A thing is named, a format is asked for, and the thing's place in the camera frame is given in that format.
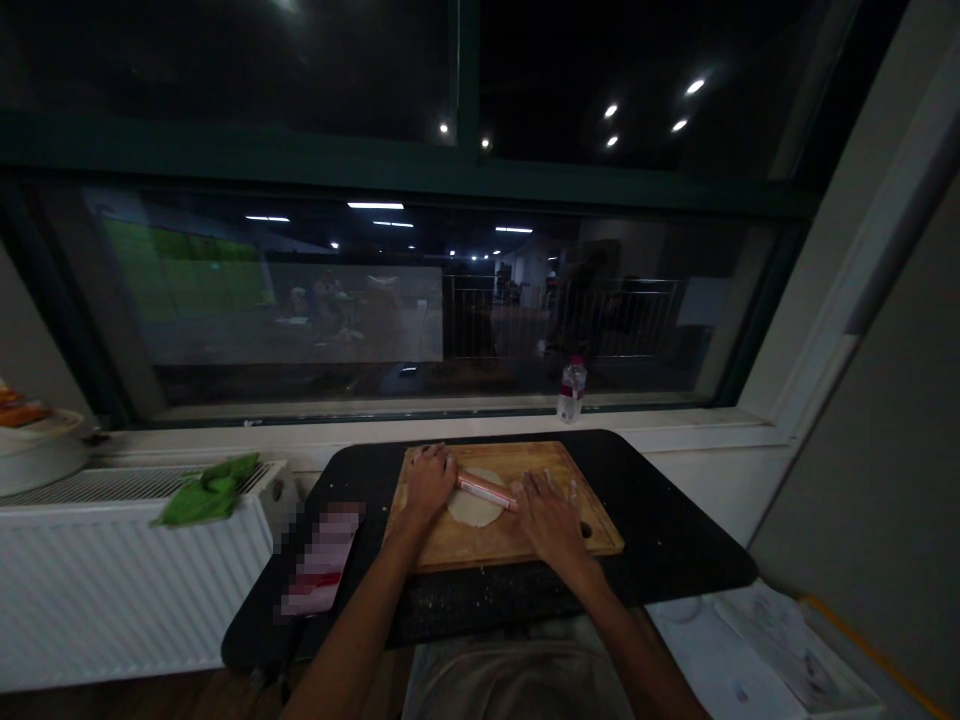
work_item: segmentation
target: railing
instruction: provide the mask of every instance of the railing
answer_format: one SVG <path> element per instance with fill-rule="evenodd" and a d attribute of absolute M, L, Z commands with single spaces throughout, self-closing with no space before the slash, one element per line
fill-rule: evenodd
<path fill-rule="evenodd" d="M 447 275 L 444 331 L 454 358 L 534 358 L 555 350 L 593 358 L 656 355 L 674 321 L 677 280 L 597 280 L 515 285 L 492 276 Z"/>

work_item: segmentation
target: hand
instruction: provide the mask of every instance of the hand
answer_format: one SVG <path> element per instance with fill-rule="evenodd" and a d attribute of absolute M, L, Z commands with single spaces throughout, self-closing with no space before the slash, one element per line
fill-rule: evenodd
<path fill-rule="evenodd" d="M 407 468 L 407 517 L 417 525 L 429 526 L 456 484 L 457 458 L 443 443 L 417 450 Z"/>
<path fill-rule="evenodd" d="M 576 483 L 570 485 L 570 496 L 563 498 L 544 470 L 524 473 L 523 482 L 511 489 L 517 498 L 520 528 L 537 557 L 572 587 L 595 564 L 580 534 Z"/>

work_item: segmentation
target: rolling pin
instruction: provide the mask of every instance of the rolling pin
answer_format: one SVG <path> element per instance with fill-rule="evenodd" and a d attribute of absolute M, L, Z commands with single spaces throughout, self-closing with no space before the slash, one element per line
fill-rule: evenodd
<path fill-rule="evenodd" d="M 506 488 L 502 488 L 488 480 L 478 478 L 476 475 L 471 475 L 468 472 L 460 470 L 457 472 L 457 487 L 481 500 L 492 502 L 494 505 L 499 505 L 510 512 L 517 512 L 517 501 L 513 495 L 511 495 Z"/>

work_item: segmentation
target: black table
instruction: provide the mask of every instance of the black table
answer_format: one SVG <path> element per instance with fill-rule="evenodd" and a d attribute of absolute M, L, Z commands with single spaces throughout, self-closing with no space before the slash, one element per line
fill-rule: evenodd
<path fill-rule="evenodd" d="M 634 450 L 606 430 L 459 438 L 448 445 L 559 440 L 623 536 L 623 554 L 600 559 L 627 606 L 749 585 L 757 567 L 719 525 Z M 333 609 L 312 619 L 297 652 L 312 657 L 376 557 L 387 525 L 404 451 L 417 442 L 355 445 L 331 458 L 303 513 L 250 590 L 221 646 L 224 664 L 251 669 L 283 656 L 289 630 L 277 607 L 312 536 L 311 522 L 329 501 L 367 503 Z M 481 632 L 506 624 L 576 615 L 580 605 L 541 562 L 413 575 L 400 597 L 388 647 Z"/>

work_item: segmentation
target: water bottle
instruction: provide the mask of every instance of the water bottle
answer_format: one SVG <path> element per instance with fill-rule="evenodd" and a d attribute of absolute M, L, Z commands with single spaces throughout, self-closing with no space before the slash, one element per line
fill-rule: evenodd
<path fill-rule="evenodd" d="M 563 369 L 560 382 L 560 397 L 557 398 L 557 417 L 565 423 L 574 423 L 583 409 L 583 390 L 587 386 L 587 369 L 583 356 L 574 355 Z"/>

